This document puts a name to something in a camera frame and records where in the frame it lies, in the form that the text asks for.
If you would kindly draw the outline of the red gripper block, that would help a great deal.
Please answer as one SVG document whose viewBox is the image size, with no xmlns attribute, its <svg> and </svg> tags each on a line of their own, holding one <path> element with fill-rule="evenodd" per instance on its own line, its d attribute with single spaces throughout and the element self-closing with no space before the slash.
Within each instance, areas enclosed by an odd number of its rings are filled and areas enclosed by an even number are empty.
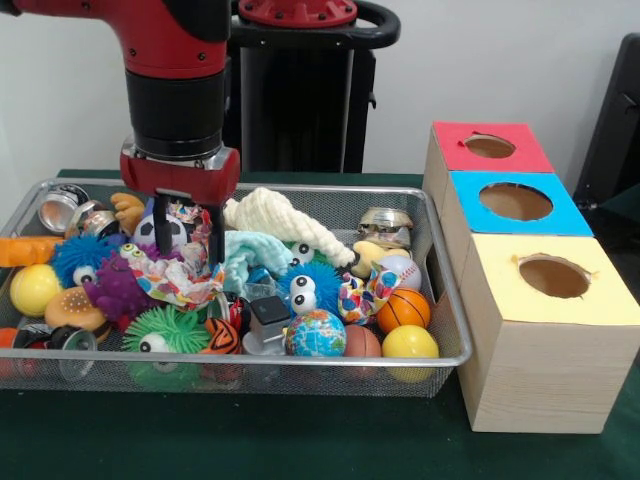
<svg viewBox="0 0 640 480">
<path fill-rule="evenodd" d="M 223 206 L 236 190 L 241 162 L 236 149 L 221 148 L 206 160 L 170 162 L 120 155 L 120 172 L 132 190 L 154 198 L 155 243 L 162 255 L 172 250 L 172 227 L 166 218 L 168 197 L 181 196 L 207 205 L 211 219 L 208 258 L 212 266 L 225 261 Z"/>
</svg>

